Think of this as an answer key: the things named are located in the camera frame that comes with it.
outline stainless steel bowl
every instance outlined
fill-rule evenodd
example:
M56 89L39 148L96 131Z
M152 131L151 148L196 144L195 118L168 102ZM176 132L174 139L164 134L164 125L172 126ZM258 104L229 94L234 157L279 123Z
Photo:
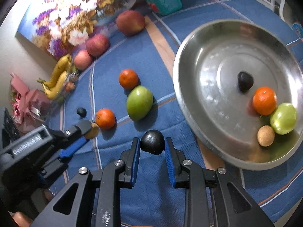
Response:
M254 77L245 94L237 87L240 71ZM196 136L227 162L248 170L266 170L289 159L303 140L303 75L288 49L270 32L242 20L202 25L182 42L173 69L180 108ZM269 125L251 105L257 88L268 86L278 104L298 111L293 131L275 135L261 147L257 131Z

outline tangerine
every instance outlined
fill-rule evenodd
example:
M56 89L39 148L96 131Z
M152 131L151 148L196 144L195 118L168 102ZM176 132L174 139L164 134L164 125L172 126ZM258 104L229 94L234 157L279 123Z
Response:
M138 85L138 75L131 69L124 69L119 74L119 83L125 89L133 89Z
M277 95L269 87L260 87L256 90L252 103L259 114L269 115L276 109Z
M116 117L110 109L103 108L96 113L95 123L102 130L108 130L114 127L116 123Z

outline canvas painting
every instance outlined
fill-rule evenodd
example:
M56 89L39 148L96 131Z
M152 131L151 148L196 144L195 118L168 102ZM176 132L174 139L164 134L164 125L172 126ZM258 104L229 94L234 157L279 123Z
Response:
M115 18L136 0L42 0L32 3L18 32L58 60L85 48L95 34L110 37Z

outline bunch of bananas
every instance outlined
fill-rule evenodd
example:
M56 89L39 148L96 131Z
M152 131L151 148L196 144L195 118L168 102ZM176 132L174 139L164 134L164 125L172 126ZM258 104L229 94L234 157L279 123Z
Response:
M67 54L63 56L56 64L49 81L38 79L41 83L46 97L54 100L62 91L64 83L68 77L68 71L72 66L72 56Z

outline black plum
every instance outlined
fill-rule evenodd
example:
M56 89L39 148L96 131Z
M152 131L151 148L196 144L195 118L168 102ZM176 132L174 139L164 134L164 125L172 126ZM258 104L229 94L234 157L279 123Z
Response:
M239 72L238 86L240 91L246 92L254 85L254 78L248 72Z
M80 117L85 117L86 116L86 109L85 108L78 108L77 109L77 114L80 116Z
M162 133L158 130L149 130L142 139L140 148L148 153L159 155L164 150L165 140Z

